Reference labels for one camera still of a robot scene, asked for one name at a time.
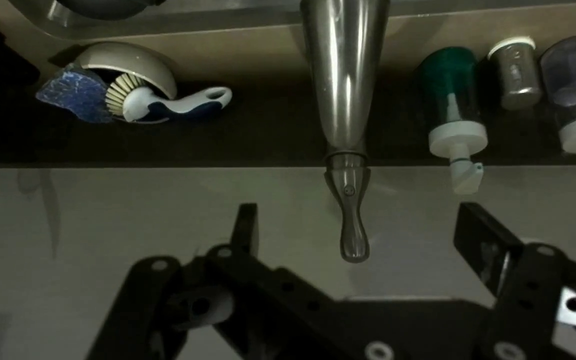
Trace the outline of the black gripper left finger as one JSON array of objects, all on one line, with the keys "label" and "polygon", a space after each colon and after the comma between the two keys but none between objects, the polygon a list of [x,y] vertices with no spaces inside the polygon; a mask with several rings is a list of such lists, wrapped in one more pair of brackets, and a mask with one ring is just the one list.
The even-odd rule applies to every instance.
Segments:
[{"label": "black gripper left finger", "polygon": [[327,296],[258,259],[258,207],[241,205],[231,236],[181,264],[137,260],[85,360],[176,360],[194,331],[212,328],[241,360],[335,360],[316,325]]}]

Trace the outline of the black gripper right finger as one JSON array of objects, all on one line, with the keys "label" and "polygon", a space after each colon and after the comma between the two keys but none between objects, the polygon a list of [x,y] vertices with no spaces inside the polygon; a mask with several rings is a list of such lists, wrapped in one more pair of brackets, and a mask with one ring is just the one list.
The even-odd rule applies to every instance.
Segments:
[{"label": "black gripper right finger", "polygon": [[478,340],[482,360],[576,360],[552,344],[557,325],[576,331],[576,260],[521,243],[476,202],[457,207],[453,248],[496,299]]}]

